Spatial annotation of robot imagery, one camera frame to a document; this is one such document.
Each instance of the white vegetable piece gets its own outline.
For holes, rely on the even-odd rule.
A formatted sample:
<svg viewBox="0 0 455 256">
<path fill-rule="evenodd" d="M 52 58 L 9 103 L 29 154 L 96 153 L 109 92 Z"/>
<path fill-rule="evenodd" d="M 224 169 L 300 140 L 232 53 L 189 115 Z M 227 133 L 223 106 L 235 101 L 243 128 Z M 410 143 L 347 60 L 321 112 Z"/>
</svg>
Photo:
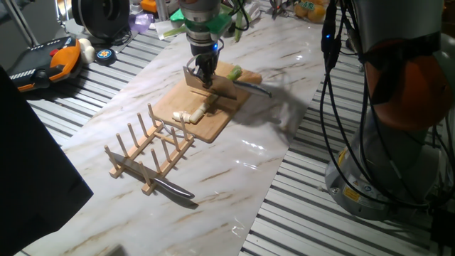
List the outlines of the white vegetable piece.
<svg viewBox="0 0 455 256">
<path fill-rule="evenodd" d="M 80 57 L 82 63 L 90 64 L 95 61 L 95 49 L 89 40 L 85 38 L 78 39 L 80 44 Z"/>
<path fill-rule="evenodd" d="M 210 95 L 208 96 L 204 102 L 199 106 L 199 108 L 191 115 L 190 117 L 190 122 L 192 124 L 195 124 L 199 121 L 199 119 L 204 115 L 204 113 L 208 110 L 210 107 L 210 104 L 212 104 L 214 101 L 218 99 L 218 95 Z"/>
<path fill-rule="evenodd" d="M 185 123 L 189 123 L 190 122 L 190 116 L 191 115 L 187 111 L 174 112 L 173 115 L 172 115 L 172 119 L 176 120 L 177 122 L 180 122 L 180 116 L 183 117 L 183 121 Z"/>
</svg>

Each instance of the black cable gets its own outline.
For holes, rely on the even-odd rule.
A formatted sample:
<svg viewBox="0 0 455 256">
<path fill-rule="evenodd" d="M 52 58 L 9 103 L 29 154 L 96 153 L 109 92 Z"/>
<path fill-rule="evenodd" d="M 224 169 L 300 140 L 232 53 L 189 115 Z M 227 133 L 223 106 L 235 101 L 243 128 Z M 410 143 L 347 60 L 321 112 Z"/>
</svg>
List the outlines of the black cable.
<svg viewBox="0 0 455 256">
<path fill-rule="evenodd" d="M 339 40 L 338 43 L 340 43 L 341 41 L 341 31 L 343 29 L 343 22 L 346 20 L 346 11 L 343 9 L 343 3 L 341 1 L 341 8 L 342 8 L 342 12 L 343 12 L 343 17 L 342 17 L 342 22 L 341 22 L 341 26 L 340 26 L 340 31 L 338 32 L 338 36 L 337 36 L 337 40 Z M 402 208 L 421 208 L 421 209 L 428 209 L 430 206 L 431 207 L 438 207 L 444 203 L 446 203 L 450 198 L 451 196 L 454 194 L 454 191 L 455 191 L 455 186 L 452 186 L 451 190 L 449 193 L 447 193 L 447 195 L 445 195 L 445 199 L 444 200 L 439 200 L 439 202 L 437 202 L 436 200 L 435 201 L 432 201 L 431 203 L 429 204 L 420 204 L 420 205 L 416 205 L 416 204 L 411 204 L 411 203 L 405 203 L 405 202 L 402 202 L 400 200 L 398 200 L 394 195 L 390 194 L 388 191 L 384 190 L 384 191 L 380 191 L 380 189 L 378 187 L 376 187 L 377 190 L 379 190 L 384 196 L 388 196 L 388 199 L 394 201 L 394 203 L 391 203 L 391 202 L 385 202 L 385 201 L 380 201 L 376 198 L 371 198 L 370 196 L 367 196 L 365 195 L 364 193 L 360 192 L 357 188 L 355 188 L 348 180 L 347 178 L 344 176 L 343 172 L 341 171 L 339 165 L 337 164 L 337 161 L 335 160 L 335 157 L 333 156 L 332 154 L 332 151 L 331 151 L 331 147 L 330 147 L 330 143 L 328 142 L 328 137 L 327 137 L 327 134 L 326 134 L 326 129 L 325 129 L 325 123 L 324 123 L 324 120 L 323 120 L 323 99 L 325 97 L 325 93 L 326 93 L 326 88 L 327 86 L 329 86 L 329 92 L 331 91 L 331 101 L 332 101 L 332 108 L 334 110 L 334 115 L 337 119 L 337 123 L 338 123 L 338 126 L 340 127 L 340 131 L 341 131 L 341 134 L 343 135 L 343 138 L 345 140 L 345 143 L 346 143 L 346 147 L 348 148 L 348 150 L 350 151 L 350 154 L 351 156 L 353 157 L 353 160 L 354 162 L 356 162 L 356 164 L 358 165 L 358 168 L 360 170 L 360 172 L 362 172 L 362 174 L 364 175 L 364 177 L 366 179 L 369 179 L 368 175 L 364 172 L 364 170 L 361 168 L 360 164 L 358 164 L 358 160 L 356 159 L 355 155 L 353 154 L 353 151 L 350 147 L 350 144 L 349 144 L 349 141 L 347 140 L 346 138 L 346 134 L 344 133 L 344 130 L 343 130 L 343 127 L 342 127 L 342 124 L 341 124 L 341 121 L 339 119 L 339 116 L 338 116 L 338 113 L 336 111 L 336 106 L 335 106 L 335 101 L 334 101 L 334 97 L 333 97 L 333 91 L 331 89 L 331 80 L 330 80 L 330 71 L 331 71 L 331 68 L 333 68 L 333 66 L 331 65 L 328 65 L 328 63 L 336 63 L 336 59 L 338 59 L 338 56 L 335 54 L 333 55 L 333 49 L 335 48 L 335 45 L 336 43 L 334 43 L 332 45 L 332 51 L 330 53 L 330 56 L 331 58 L 327 58 L 326 59 L 326 79 L 324 80 L 324 84 L 323 84 L 323 91 L 322 91 L 322 95 L 321 95 L 321 103 L 320 103 L 320 113 L 321 113 L 321 128 L 322 128 L 322 131 L 323 131 L 323 135 L 324 135 L 324 140 L 326 141 L 326 146 L 327 146 L 327 149 L 328 149 L 328 152 L 330 154 L 330 157 L 331 157 L 331 160 L 337 170 L 337 172 L 340 174 L 341 178 L 345 181 L 346 185 L 348 185 L 351 189 L 353 189 L 356 193 L 360 194 L 361 196 L 367 198 L 367 199 L 370 199 L 372 201 L 375 201 L 375 202 L 378 202 L 378 203 L 383 203 L 383 204 L 386 204 L 386 205 L 392 205 L 392 206 L 399 206 L 399 207 L 402 207 Z M 454 156 L 451 155 L 450 156 L 450 162 L 451 162 L 451 166 L 452 168 L 455 166 L 455 159 L 454 159 Z"/>
<path fill-rule="evenodd" d="M 340 6 L 342 8 L 342 18 L 341 18 L 341 24 L 340 24 L 340 29 L 338 31 L 338 35 L 336 37 L 336 40 L 339 40 L 340 43 L 341 43 L 341 32 L 343 30 L 343 20 L 346 18 L 346 12 L 343 11 L 343 1 L 340 0 Z M 332 44 L 332 47 L 331 47 L 331 52 L 330 54 L 327 54 L 327 59 L 325 59 L 325 62 L 326 62 L 326 78 L 324 79 L 324 84 L 323 84 L 323 88 L 322 88 L 322 92 L 321 92 L 321 101 L 320 101 L 320 104 L 319 104 L 319 112 L 320 112 L 320 119 L 321 119 L 321 128 L 322 128 L 322 133 L 323 133 L 323 138 L 324 138 L 324 141 L 326 142 L 326 146 L 327 146 L 327 150 L 328 150 L 328 154 L 330 155 L 331 157 L 331 160 L 333 162 L 333 165 L 335 166 L 337 172 L 340 174 L 340 177 L 344 180 L 344 182 L 346 183 L 346 185 L 348 185 L 350 187 L 350 189 L 352 189 L 353 191 L 355 191 L 356 193 L 358 193 L 359 195 L 361 195 L 362 197 L 364 198 L 367 198 L 369 200 L 372 200 L 372 201 L 375 201 L 375 202 L 378 202 L 378 203 L 384 203 L 386 205 L 392 205 L 392 203 L 390 202 L 384 202 L 384 201 L 381 201 L 381 200 L 378 200 L 376 198 L 372 198 L 366 194 L 364 194 L 363 192 L 359 191 L 353 184 L 351 184 L 348 179 L 344 176 L 343 172 L 341 171 L 340 169 L 340 166 L 338 165 L 337 161 L 335 160 L 335 157 L 333 156 L 333 152 L 331 150 L 331 147 L 330 147 L 330 143 L 328 141 L 328 137 L 327 137 L 327 132 L 326 132 L 326 125 L 325 125 L 325 122 L 324 122 L 324 118 L 323 118 L 323 103 L 324 103 L 324 98 L 326 96 L 326 89 L 327 89 L 327 86 L 329 85 L 329 93 L 330 93 L 330 89 L 331 89 L 331 80 L 330 80 L 330 72 L 331 72 L 331 67 L 330 67 L 330 63 L 333 63 L 334 61 L 331 60 L 331 58 L 335 58 L 336 56 L 333 55 L 334 53 L 334 48 L 336 47 L 336 43 L 333 43 Z M 341 126 L 341 121 L 339 120 L 339 116 L 338 116 L 338 112 L 336 111 L 336 107 L 334 105 L 334 101 L 332 101 L 332 108 L 333 108 L 333 111 L 334 111 L 334 115 L 336 117 L 336 120 L 337 120 L 337 123 L 338 123 L 338 126 L 340 127 L 340 131 L 341 131 L 341 134 L 344 135 L 344 137 L 346 138 L 346 135 L 344 134 L 344 130 L 343 130 L 343 127 Z M 350 154 L 351 156 L 353 156 L 353 151 L 351 149 L 351 147 L 349 146 L 349 143 L 346 143 L 346 146 L 348 147 L 348 150 L 350 151 Z"/>
<path fill-rule="evenodd" d="M 343 30 L 343 23 L 344 23 L 344 20 L 346 19 L 346 10 L 344 9 L 344 4 L 343 4 L 343 1 L 340 0 L 340 7 L 341 7 L 341 11 L 342 11 L 342 17 L 341 17 L 341 24 L 340 24 L 340 29 L 338 31 L 338 35 L 336 36 L 336 41 L 339 41 L 339 43 L 341 44 L 341 34 L 342 34 L 342 30 Z M 337 58 L 334 54 L 338 54 L 338 53 L 334 53 L 333 51 L 331 52 L 330 54 L 330 58 Z M 335 61 L 333 60 L 327 60 L 327 63 L 334 63 Z M 348 148 L 348 151 L 350 153 L 350 155 L 352 156 L 353 158 L 353 161 L 355 163 L 355 165 L 357 166 L 357 168 L 359 169 L 359 171 L 362 173 L 362 175 L 364 175 L 364 177 L 367 179 L 367 181 L 372 185 L 372 186 L 375 186 L 375 182 L 372 181 L 369 177 L 369 175 L 363 170 L 362 166 L 360 165 L 358 159 L 355 157 L 355 154 L 354 154 L 354 151 L 352 150 L 351 146 L 350 146 L 350 143 L 348 141 L 348 138 L 346 136 L 346 133 L 344 132 L 344 128 L 343 128 L 343 125 L 341 124 L 341 121 L 340 121 L 340 117 L 338 115 L 338 110 L 336 109 L 336 104 L 335 104 L 335 97 L 333 96 L 333 89 L 332 89 L 332 84 L 331 84 L 331 79 L 330 79 L 330 72 L 331 72 L 331 68 L 328 67 L 326 65 L 326 81 L 327 81 L 327 85 L 328 85 L 328 91 L 329 91 L 329 95 L 330 95 L 330 98 L 331 98 L 331 103 L 332 103 L 332 110 L 333 110 L 333 115 L 335 116 L 336 118 L 336 121 L 338 123 L 338 128 L 340 129 L 340 132 L 341 132 L 341 136 L 343 137 L 343 140 L 346 144 L 346 147 Z M 364 122 L 364 118 L 365 118 L 365 115 L 362 115 L 361 118 L 360 118 L 360 123 Z M 322 124 L 323 123 L 323 118 L 321 118 L 321 127 L 323 127 L 323 133 L 325 134 L 325 127 L 324 125 Z M 337 169 L 339 170 L 340 172 L 340 175 L 342 176 L 343 180 L 344 181 L 347 181 L 347 179 L 345 178 L 344 174 L 341 172 L 341 170 L 339 169 L 339 166 L 337 167 Z M 352 186 L 350 184 L 350 182 L 347 182 L 347 184 L 351 187 L 351 188 L 354 188 L 354 186 Z M 367 196 L 365 195 L 364 193 L 360 192 L 359 190 L 355 189 L 354 190 L 355 192 L 359 193 L 360 195 L 370 199 L 370 200 L 373 200 L 373 201 L 376 201 L 376 202 L 379 202 L 379 203 L 386 203 L 386 204 L 391 204 L 389 202 L 384 202 L 384 201 L 380 201 L 376 198 L 372 198 L 370 196 Z"/>
<path fill-rule="evenodd" d="M 219 40 L 221 43 L 223 43 L 223 45 L 218 49 L 218 51 L 220 51 L 220 50 L 222 50 L 222 49 L 225 47 L 225 42 L 224 42 L 221 38 L 219 38 L 218 40 Z"/>
<path fill-rule="evenodd" d="M 449 126 L 446 126 L 448 134 L 450 133 L 450 128 Z M 435 131 L 436 137 L 439 140 L 439 143 L 441 144 L 442 148 L 446 152 L 447 158 L 449 159 L 450 167 L 451 167 L 451 172 L 452 172 L 452 181 L 455 181 L 455 157 L 453 154 L 449 154 L 449 150 L 446 147 L 446 144 L 442 141 L 441 136 L 439 136 L 438 131 Z M 452 187 L 450 188 L 449 192 L 445 195 L 445 197 L 441 200 L 441 203 L 439 205 L 444 205 L 447 201 L 449 201 L 455 193 L 455 185 L 452 184 Z"/>
<path fill-rule="evenodd" d="M 343 8 L 343 1 L 340 1 L 340 6 L 341 6 L 341 10 L 342 10 L 342 14 L 343 14 L 343 17 L 341 19 L 341 25 L 340 25 L 340 30 L 338 32 L 338 35 L 337 35 L 337 38 L 336 40 L 338 41 L 338 43 L 341 43 L 341 31 L 343 30 L 343 22 L 344 20 L 346 19 L 346 10 Z M 331 57 L 333 59 L 337 59 L 338 56 L 336 56 L 336 53 L 335 55 L 333 55 L 334 52 L 332 51 L 331 53 Z M 333 63 L 333 62 L 336 62 L 333 61 L 333 59 L 329 59 L 329 60 L 326 60 L 327 63 Z M 348 182 L 348 180 L 345 178 L 344 174 L 342 173 L 342 171 L 340 170 L 338 164 L 336 163 L 333 155 L 331 154 L 331 148 L 330 148 L 330 144 L 328 143 L 328 139 L 326 138 L 326 131 L 325 131 L 325 125 L 324 125 L 324 120 L 323 120 L 323 117 L 321 118 L 321 127 L 323 129 L 323 133 L 324 133 L 324 139 L 326 140 L 326 144 L 327 144 L 327 147 L 328 147 L 328 150 L 329 150 L 329 153 L 332 157 L 332 161 L 335 165 L 335 167 L 337 168 L 337 171 L 339 172 L 339 174 L 341 175 L 342 179 L 346 182 L 346 184 L 348 186 L 350 186 L 350 188 L 352 188 L 355 192 L 359 193 L 361 196 L 365 197 L 365 198 L 368 198 L 372 201 L 375 201 L 375 202 L 378 202 L 378 203 L 384 203 L 384 204 L 388 204 L 388 205 L 396 205 L 396 206 L 400 206 L 400 207 L 403 207 L 403 208 L 428 208 L 428 205 L 415 205 L 415 204 L 411 204 L 411 203 L 405 203 L 405 202 L 402 202 L 400 201 L 399 199 L 397 199 L 394 195 L 392 195 L 390 192 L 388 192 L 387 190 L 385 189 L 381 189 L 380 186 L 378 184 L 376 184 L 376 182 L 374 182 L 373 180 L 370 179 L 369 175 L 366 174 L 366 172 L 363 170 L 362 166 L 360 165 L 359 161 L 357 160 L 357 158 L 355 157 L 355 154 L 353 153 L 353 150 L 352 148 L 350 147 L 350 143 L 347 139 L 347 136 L 346 136 L 346 133 L 344 132 L 344 129 L 343 129 L 343 125 L 341 124 L 341 121 L 340 121 L 340 118 L 338 116 L 338 111 L 336 109 L 336 105 L 335 105 L 335 100 L 334 100 L 334 96 L 333 96 L 333 90 L 332 90 L 332 87 L 331 87 L 331 79 L 330 79 L 330 71 L 331 71 L 331 68 L 327 66 L 326 64 L 326 79 L 324 81 L 324 90 L 323 90 L 323 96 L 325 96 L 325 89 L 327 88 L 327 85 L 328 85 L 328 88 L 329 88 L 329 93 L 330 93 L 330 96 L 331 96 L 331 101 L 332 101 L 332 108 L 333 108 L 333 113 L 334 113 L 334 116 L 336 117 L 336 120 L 337 120 L 337 123 L 338 123 L 338 126 L 340 128 L 340 132 L 341 132 L 341 135 L 343 136 L 343 139 L 346 143 L 346 147 L 348 148 L 348 151 L 350 152 L 350 155 L 352 156 L 356 166 L 358 167 L 359 171 L 362 173 L 362 175 L 364 175 L 364 177 L 368 180 L 368 182 L 376 187 L 377 190 L 379 190 L 379 192 L 381 192 L 384 196 L 386 196 L 388 199 L 390 199 L 391 201 L 394 201 L 394 203 L 391 203 L 391 202 L 385 202 L 385 201 L 380 201 L 376 198 L 372 198 L 370 196 L 367 196 L 365 195 L 364 193 L 360 192 L 359 190 L 357 190 L 354 186 L 352 186 L 352 184 L 350 184 L 350 182 Z M 321 116 L 323 115 L 323 103 L 321 103 Z M 364 120 L 364 115 L 361 117 L 361 122 L 363 122 Z"/>
<path fill-rule="evenodd" d="M 232 10 L 230 13 L 228 13 L 228 15 L 229 16 L 234 16 L 234 14 L 236 14 L 239 11 L 240 11 L 240 6 L 239 6 L 239 8 L 237 8 L 237 10 Z"/>
<path fill-rule="evenodd" d="M 370 100 L 370 102 L 371 102 L 371 99 L 369 99 L 370 93 L 368 92 L 368 81 L 367 81 L 367 77 L 366 76 L 365 76 L 364 86 L 365 86 L 365 88 L 364 88 L 364 91 L 363 91 L 363 104 L 365 105 L 365 108 L 366 108 L 368 106 L 368 100 Z M 380 140 L 380 142 L 382 144 L 382 147 L 384 149 L 384 152 L 385 152 L 387 158 L 390 161 L 390 164 L 392 165 L 392 163 L 393 163 L 392 154 L 390 153 L 387 145 L 385 144 L 384 137 L 382 136 L 382 133 L 381 133 L 380 128 L 379 128 L 378 116 L 376 115 L 375 108 L 372 105 L 371 105 L 371 114 L 373 116 L 373 122 L 375 124 L 376 132 L 378 133 L 379 140 Z M 364 149 L 364 146 L 363 146 L 363 129 L 364 129 L 364 126 L 365 126 L 364 124 L 362 124 L 362 123 L 360 124 L 360 152 L 361 152 L 361 156 L 362 156 L 362 161 L 365 164 L 365 168 L 367 169 L 367 172 L 369 174 L 373 174 L 372 171 L 370 170 L 370 168 L 368 167 L 367 159 L 366 159 L 366 156 L 365 156 L 365 149 Z M 400 183 L 402 184 L 403 188 L 406 190 L 407 194 L 412 198 L 412 200 L 414 200 L 415 203 L 417 203 L 419 200 L 417 200 L 417 197 L 415 197 L 415 195 L 411 192 L 411 189 L 409 188 L 409 186 L 402 179 L 401 174 L 400 174 L 400 170 L 395 169 L 396 166 L 392 166 L 392 168 L 394 169 L 394 171 L 396 171 L 397 177 L 400 180 Z"/>
<path fill-rule="evenodd" d="M 240 31 L 247 31 L 250 28 L 250 21 L 248 21 L 247 12 L 245 11 L 245 8 L 243 7 L 243 5 L 245 4 L 245 0 L 243 0 L 243 2 L 241 2 L 241 3 L 240 3 L 240 0 L 237 0 L 237 3 L 240 5 L 239 8 L 242 12 L 243 17 L 245 18 L 245 20 L 247 22 L 247 26 L 245 28 L 238 28 L 237 26 L 235 26 L 235 29 L 240 30 Z"/>
<path fill-rule="evenodd" d="M 450 127 L 448 115 L 446 116 L 445 120 L 446 120 L 446 127 Z M 450 140 L 452 139 L 452 134 L 450 132 L 450 129 L 447 130 L 447 136 L 449 136 Z M 454 154 L 454 145 L 452 144 L 452 142 L 450 142 L 450 144 L 449 144 L 449 149 L 450 149 L 450 154 Z"/>
<path fill-rule="evenodd" d="M 436 125 L 433 125 L 433 130 L 432 130 L 432 139 L 433 139 L 433 149 L 436 148 Z"/>
</svg>

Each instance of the plastic bag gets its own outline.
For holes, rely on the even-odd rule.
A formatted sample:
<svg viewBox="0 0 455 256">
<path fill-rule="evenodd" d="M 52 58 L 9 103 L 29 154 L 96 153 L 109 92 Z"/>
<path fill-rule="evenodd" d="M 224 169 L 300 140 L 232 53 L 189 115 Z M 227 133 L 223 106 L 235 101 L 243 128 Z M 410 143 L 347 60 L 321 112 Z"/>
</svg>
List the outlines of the plastic bag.
<svg viewBox="0 0 455 256">
<path fill-rule="evenodd" d="M 326 17 L 327 0 L 301 0 L 294 6 L 294 13 L 313 23 L 323 23 Z"/>
</svg>

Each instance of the table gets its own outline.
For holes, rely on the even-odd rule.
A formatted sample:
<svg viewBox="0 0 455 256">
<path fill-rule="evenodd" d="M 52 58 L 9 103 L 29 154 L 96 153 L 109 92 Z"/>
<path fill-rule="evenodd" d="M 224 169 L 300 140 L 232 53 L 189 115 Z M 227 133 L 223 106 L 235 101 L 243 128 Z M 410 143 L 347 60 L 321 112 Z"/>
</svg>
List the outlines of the table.
<svg viewBox="0 0 455 256">
<path fill-rule="evenodd" d="M 212 144 L 194 143 L 167 176 L 196 195 L 180 204 L 161 191 L 145 196 L 143 183 L 127 174 L 111 178 L 103 149 L 121 152 L 117 132 L 132 146 L 127 123 L 141 134 L 137 112 L 146 116 L 146 104 L 183 78 L 191 53 L 178 36 L 65 143 L 95 194 L 61 230 L 24 250 L 103 255 L 121 245 L 128 255 L 236 255 L 323 75 L 320 35 L 321 25 L 263 16 L 239 43 L 225 40 L 220 60 L 261 73 L 274 98 L 252 96 Z M 159 144 L 152 146 L 164 157 Z M 138 160 L 154 165 L 149 155 Z"/>
<path fill-rule="evenodd" d="M 75 79 L 23 95 L 50 135 L 62 146 L 171 40 L 160 41 L 156 31 L 149 29 L 135 36 L 109 67 L 97 63 L 83 65 Z"/>
</svg>

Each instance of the purple item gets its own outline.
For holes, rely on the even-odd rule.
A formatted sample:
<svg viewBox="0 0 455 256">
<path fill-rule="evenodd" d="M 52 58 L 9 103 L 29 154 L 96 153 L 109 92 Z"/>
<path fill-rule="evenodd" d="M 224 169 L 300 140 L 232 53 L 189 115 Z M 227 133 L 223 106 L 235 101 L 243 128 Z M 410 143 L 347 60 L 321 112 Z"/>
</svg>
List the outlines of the purple item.
<svg viewBox="0 0 455 256">
<path fill-rule="evenodd" d="M 130 15 L 128 23 L 132 31 L 143 33 L 149 29 L 151 23 L 155 23 L 155 18 L 152 14 Z"/>
</svg>

